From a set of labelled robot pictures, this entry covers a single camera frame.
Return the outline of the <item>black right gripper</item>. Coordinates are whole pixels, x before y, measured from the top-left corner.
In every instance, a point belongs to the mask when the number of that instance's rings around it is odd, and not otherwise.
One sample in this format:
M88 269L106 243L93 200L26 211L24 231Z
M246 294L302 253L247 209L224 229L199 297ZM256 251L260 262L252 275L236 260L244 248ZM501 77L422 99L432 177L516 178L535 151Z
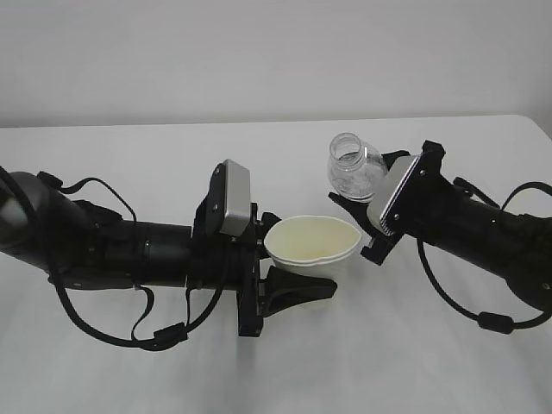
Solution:
M403 235L409 235L422 242L457 254L457 240L448 233L450 211L454 208L454 187L441 175L443 146L433 141L422 145L420 159L415 172L392 208L390 227L394 234L381 234L367 216L367 204L345 198L330 192L329 199L345 210L359 227L373 238L372 243L361 250L361 255L370 262L381 265ZM385 171L389 172L397 159L411 154L398 150L381 155Z

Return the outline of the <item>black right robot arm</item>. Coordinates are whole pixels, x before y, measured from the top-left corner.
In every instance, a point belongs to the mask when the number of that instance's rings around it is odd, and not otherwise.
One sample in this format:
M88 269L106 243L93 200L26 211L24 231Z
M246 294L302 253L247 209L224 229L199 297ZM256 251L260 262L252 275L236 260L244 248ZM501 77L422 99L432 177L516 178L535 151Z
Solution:
M551 219L514 215L466 180L447 181L441 174L445 150L425 141L422 152L384 154L389 168L374 199L383 203L369 213L369 204L330 193L373 238L363 256L380 265L408 235L440 248L502 278L527 305L551 308Z

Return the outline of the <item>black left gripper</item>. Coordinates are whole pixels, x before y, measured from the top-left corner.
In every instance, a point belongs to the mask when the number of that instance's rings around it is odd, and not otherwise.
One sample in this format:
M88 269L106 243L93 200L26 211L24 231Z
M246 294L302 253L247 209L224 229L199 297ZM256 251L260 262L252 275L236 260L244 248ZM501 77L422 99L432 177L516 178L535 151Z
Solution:
M262 331L260 259L269 257L264 241L271 228L282 221L272 212L264 212L257 221L257 211L257 204L252 203L249 224L239 237L208 235L206 218L210 209L204 200L196 210L191 239L189 288L215 290L225 278L223 289L235 292L237 333L243 337L258 337ZM335 292L336 282L332 279L270 267L265 278L265 317L300 304L333 298Z

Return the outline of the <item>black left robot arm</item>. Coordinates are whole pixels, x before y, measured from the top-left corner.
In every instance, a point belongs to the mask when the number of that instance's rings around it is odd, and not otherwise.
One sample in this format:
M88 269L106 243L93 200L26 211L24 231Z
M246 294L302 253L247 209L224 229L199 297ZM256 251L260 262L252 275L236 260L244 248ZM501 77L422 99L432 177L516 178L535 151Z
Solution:
M276 267L261 272L267 233L279 219L258 213L249 170L233 160L215 167L190 226L124 219L89 201L72 200L81 188L46 172L2 172L1 250L45 271L74 324L102 342L148 351L170 348L205 321L225 291L236 296L239 335L256 337L267 317L336 292L331 279ZM94 329L68 297L71 289L133 288L145 292L152 304L156 286L211 289L213 296L198 317L157 330L148 339Z

